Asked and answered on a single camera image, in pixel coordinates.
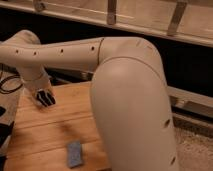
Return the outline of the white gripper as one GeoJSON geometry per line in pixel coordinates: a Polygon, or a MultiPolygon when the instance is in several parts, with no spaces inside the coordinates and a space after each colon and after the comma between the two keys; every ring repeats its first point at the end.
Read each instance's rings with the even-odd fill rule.
{"type": "Polygon", "coordinates": [[[49,98],[51,102],[56,102],[54,94],[52,92],[52,86],[49,78],[44,75],[36,80],[25,81],[25,88],[29,91],[29,93],[33,96],[33,103],[37,107],[42,107],[42,103],[37,99],[37,93],[39,91],[46,91],[49,93],[49,98]]]}

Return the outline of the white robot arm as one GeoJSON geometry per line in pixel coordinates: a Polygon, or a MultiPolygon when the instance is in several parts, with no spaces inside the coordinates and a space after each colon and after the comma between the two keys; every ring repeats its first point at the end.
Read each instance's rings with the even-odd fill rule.
{"type": "Polygon", "coordinates": [[[34,103],[55,103],[46,68],[93,74],[90,99],[112,171],[180,171],[167,82],[157,48],[141,37],[42,44],[22,30],[0,43],[34,103]]]}

